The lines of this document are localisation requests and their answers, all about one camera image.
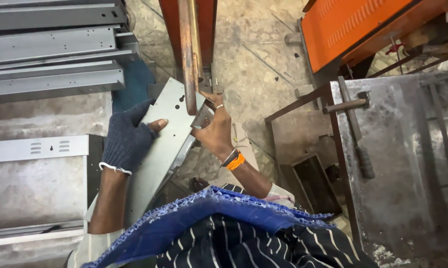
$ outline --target knit glove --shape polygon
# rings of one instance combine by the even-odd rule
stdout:
[[[123,173],[135,172],[151,148],[158,134],[148,125],[140,123],[148,108],[155,100],[148,100],[109,119],[108,142],[105,144],[99,166],[120,170]]]

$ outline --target person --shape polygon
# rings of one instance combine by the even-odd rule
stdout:
[[[294,211],[290,210],[294,207],[294,196],[259,172],[249,139],[242,125],[232,122],[222,96],[202,94],[211,101],[214,119],[205,128],[193,128],[191,135],[225,166],[218,179],[210,183]],[[151,103],[145,102],[110,118],[108,143],[100,163],[99,198],[88,234],[69,254],[66,267],[76,268],[95,261],[123,234],[126,182],[158,137],[157,133],[168,123],[167,119],[160,119],[149,125],[139,124]],[[174,237],[165,250],[157,252],[156,267],[378,267],[339,229],[322,224],[295,224],[273,234],[256,224],[215,213],[196,219],[192,226]]]

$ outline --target hand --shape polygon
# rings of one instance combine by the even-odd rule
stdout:
[[[201,94],[213,103],[206,104],[214,111],[214,120],[209,126],[203,129],[192,128],[191,135],[198,139],[202,145],[213,153],[221,162],[231,154],[234,146],[231,140],[232,119],[227,113],[225,107],[215,109],[215,107],[224,104],[222,95]]]
[[[156,120],[149,125],[140,123],[155,100],[148,100],[109,119],[108,142],[105,144],[103,166],[132,174],[148,153],[151,144],[167,124],[167,119]]]

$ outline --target blue plastic sheet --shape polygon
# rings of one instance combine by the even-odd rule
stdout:
[[[294,225],[331,228],[322,219],[286,206],[227,191],[215,186],[147,212],[96,261],[82,267],[106,267],[163,253],[171,241],[201,219],[221,213],[251,223],[270,234]]]

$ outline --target right hand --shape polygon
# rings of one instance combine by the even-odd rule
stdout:
[[[209,100],[206,104],[214,111],[214,120],[206,128],[198,129],[193,127],[191,135],[198,139],[212,154],[217,156],[221,162],[224,162],[234,149],[231,139],[231,116],[227,113],[224,106],[217,110],[215,109],[215,107],[224,104],[222,95],[205,92],[201,92],[201,94]]]

